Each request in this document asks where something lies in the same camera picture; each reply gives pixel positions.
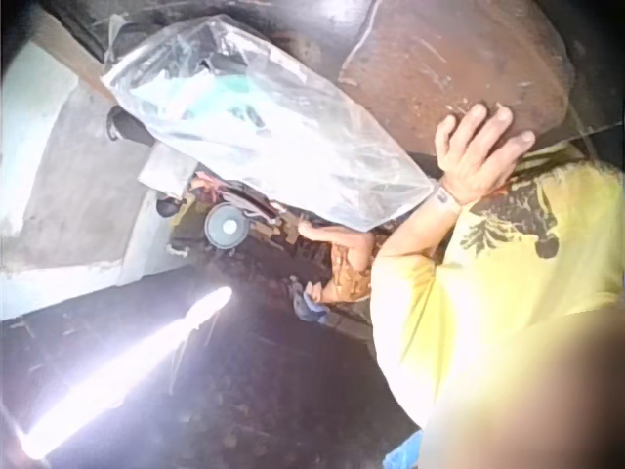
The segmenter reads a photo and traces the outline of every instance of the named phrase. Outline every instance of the wristwatch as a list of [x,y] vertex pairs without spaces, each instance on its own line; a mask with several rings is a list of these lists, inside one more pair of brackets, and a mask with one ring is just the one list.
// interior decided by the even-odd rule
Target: wristwatch
[[441,183],[437,184],[437,187],[432,193],[432,197],[446,210],[458,215],[462,212],[462,205],[453,198],[453,195],[451,195]]

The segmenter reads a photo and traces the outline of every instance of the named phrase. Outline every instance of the bright light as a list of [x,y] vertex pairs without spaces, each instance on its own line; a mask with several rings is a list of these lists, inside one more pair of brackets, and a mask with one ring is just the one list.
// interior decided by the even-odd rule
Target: bright light
[[232,290],[219,288],[195,303],[182,320],[171,324],[108,362],[78,386],[22,438],[32,459],[43,459],[105,410],[118,405],[158,363],[229,301]]
[[236,223],[236,220],[225,220],[224,225],[222,226],[222,230],[224,230],[226,235],[232,235],[236,232],[237,228],[238,224]]

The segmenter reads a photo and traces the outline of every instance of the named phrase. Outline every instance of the metal plate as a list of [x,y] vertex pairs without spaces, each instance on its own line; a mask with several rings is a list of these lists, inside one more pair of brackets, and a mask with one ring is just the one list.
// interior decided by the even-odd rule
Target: metal plate
[[532,0],[379,0],[339,81],[405,149],[433,154],[438,123],[479,101],[512,107],[511,132],[555,128],[573,69]]

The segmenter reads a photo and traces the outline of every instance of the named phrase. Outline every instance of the clear plastic bag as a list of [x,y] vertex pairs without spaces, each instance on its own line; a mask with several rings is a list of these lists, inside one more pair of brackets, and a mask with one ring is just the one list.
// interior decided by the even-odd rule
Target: clear plastic bag
[[433,190],[363,107],[229,17],[172,24],[120,54],[125,29],[142,37],[111,22],[103,83],[155,138],[220,177],[360,231]]

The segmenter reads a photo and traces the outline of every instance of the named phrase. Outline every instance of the white wall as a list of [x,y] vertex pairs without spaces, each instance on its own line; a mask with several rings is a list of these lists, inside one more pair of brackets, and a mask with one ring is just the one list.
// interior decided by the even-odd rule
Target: white wall
[[28,43],[2,84],[0,235],[17,235],[50,132],[78,77]]
[[[85,86],[84,82],[80,82],[79,85],[79,79],[72,71],[31,43],[20,51],[5,75],[2,87],[3,140],[0,163],[0,236],[3,238],[0,247],[4,247],[5,252],[0,253],[2,255],[0,260],[3,261],[0,264],[2,267],[0,320],[13,319],[69,298],[137,281],[143,275],[177,268],[187,262],[165,251],[171,231],[169,221],[161,219],[156,213],[155,192],[148,191],[136,180],[147,160],[149,149],[129,142],[112,143],[107,140],[104,135],[107,103],[89,107],[74,102],[74,107],[63,108],[64,105],[72,103],[71,97],[76,97],[76,93]],[[93,99],[88,102],[93,104],[97,99],[102,100],[102,97],[94,94]],[[55,124],[60,122],[60,115],[74,112],[87,113],[85,116],[90,118],[86,120],[97,127],[97,132],[91,128],[83,128],[75,129],[76,134],[73,134],[72,127],[70,129],[72,132],[61,135],[60,143],[57,144],[54,155],[51,155],[50,143],[59,133],[59,125],[55,127]],[[77,140],[84,145],[76,145]],[[76,170],[78,166],[72,163],[76,158],[81,158],[80,170]],[[132,158],[136,158],[133,159],[136,163],[119,164]],[[74,169],[74,173],[59,169],[64,168],[64,164],[68,169]],[[59,181],[61,175],[64,175],[61,187],[55,188],[55,184],[58,186],[58,183],[45,184],[50,182],[45,178],[55,178],[55,181]],[[44,180],[36,180],[38,186],[33,192],[36,177],[43,177]],[[132,199],[136,200],[138,207],[141,205],[139,214],[127,208],[120,209],[119,188],[111,189],[112,182],[117,182],[117,186],[123,189],[124,202]],[[37,198],[39,193],[37,191],[41,189],[42,183],[43,186],[52,187],[46,192],[48,198],[44,200],[40,200],[41,197]],[[94,193],[83,193],[86,190],[85,186]],[[94,216],[95,204],[88,201],[93,197],[98,198],[101,211],[103,204],[109,204],[110,211],[116,208],[118,215],[104,222],[100,228],[92,228],[90,231],[82,227],[80,233],[74,232],[76,230],[74,225],[73,228],[65,230],[69,231],[69,236],[63,238],[61,245],[56,245],[54,241],[56,237],[51,237],[51,230],[53,228],[56,230],[57,224],[52,222],[55,220],[52,216],[46,214],[50,210],[58,212],[59,208],[55,208],[53,202],[65,200],[62,195],[67,196],[67,191],[70,191],[72,197],[80,197],[85,201],[79,205],[78,210],[70,214],[70,220],[82,220],[83,225],[91,224],[92,219],[100,222],[102,218]],[[37,220],[34,228],[34,222],[29,218],[31,211],[29,201],[33,206],[42,208],[38,211],[41,219]],[[122,211],[124,217],[131,217],[129,232],[130,229],[132,232],[125,235],[122,233],[123,230],[113,230],[111,225],[119,220]],[[27,236],[33,230],[40,233],[37,251],[34,251],[35,246],[32,244],[36,236]],[[106,261],[100,261],[98,256],[94,256],[95,259],[83,264],[77,262],[80,265],[71,265],[73,261],[68,261],[64,254],[64,257],[58,255],[52,265],[15,262],[15,258],[20,257],[15,255],[18,250],[25,250],[26,253],[37,252],[34,260],[38,261],[43,254],[49,254],[54,250],[61,252],[61,248],[67,254],[76,253],[78,244],[82,251],[85,247],[90,247],[89,242],[94,244],[94,248],[102,246],[102,239],[96,237],[97,233],[94,230],[100,234],[105,233],[108,237],[116,236],[121,243],[119,252]],[[25,239],[29,239],[30,243],[24,242]]]

